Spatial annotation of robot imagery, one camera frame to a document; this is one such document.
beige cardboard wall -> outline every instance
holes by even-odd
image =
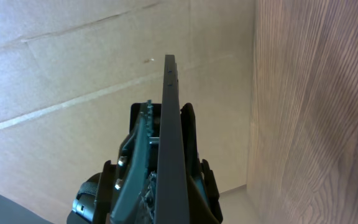
[[[0,194],[63,223],[174,54],[200,156],[246,183],[253,1],[0,1]]]
[[[261,224],[245,186],[224,192],[219,203],[224,224]]]

wooden panel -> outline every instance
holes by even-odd
[[[358,1],[258,0],[254,52],[262,223],[358,223]]]

